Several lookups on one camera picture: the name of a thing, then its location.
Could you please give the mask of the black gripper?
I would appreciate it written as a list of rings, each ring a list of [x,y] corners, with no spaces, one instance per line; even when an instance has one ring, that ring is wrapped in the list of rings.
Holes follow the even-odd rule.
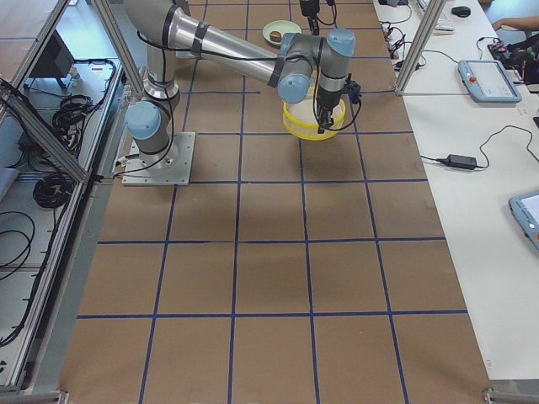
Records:
[[[316,94],[318,133],[323,133],[323,128],[329,130],[333,126],[332,112],[339,104],[341,91],[329,91],[318,88]]]
[[[300,0],[302,15],[307,18],[312,35],[319,35],[318,13],[320,4],[318,0]]]

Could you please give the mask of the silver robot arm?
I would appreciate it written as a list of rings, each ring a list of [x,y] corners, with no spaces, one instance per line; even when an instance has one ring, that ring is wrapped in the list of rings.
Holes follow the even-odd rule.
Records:
[[[179,97],[175,54],[185,51],[274,88],[288,104],[313,96],[318,133],[334,130],[334,108],[343,95],[361,104],[360,85],[350,74],[355,35],[331,29],[326,36],[285,33],[279,53],[242,40],[189,15],[175,1],[127,1],[126,13],[147,44],[145,94],[159,102]]]

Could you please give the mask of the person's hand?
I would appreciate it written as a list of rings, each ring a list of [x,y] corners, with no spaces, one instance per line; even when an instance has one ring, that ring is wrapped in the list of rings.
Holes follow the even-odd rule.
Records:
[[[495,31],[505,29],[506,27],[512,29],[511,18],[498,19],[492,23],[492,27]]]

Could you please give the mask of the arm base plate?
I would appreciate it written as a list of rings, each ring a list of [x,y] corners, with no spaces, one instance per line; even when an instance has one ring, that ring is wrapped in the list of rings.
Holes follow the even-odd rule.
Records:
[[[168,153],[167,149],[156,154],[147,155],[139,151],[136,141],[131,143],[131,153],[137,157],[127,160],[122,176],[124,186],[188,186],[191,166],[195,149],[194,132],[175,132],[173,144]]]

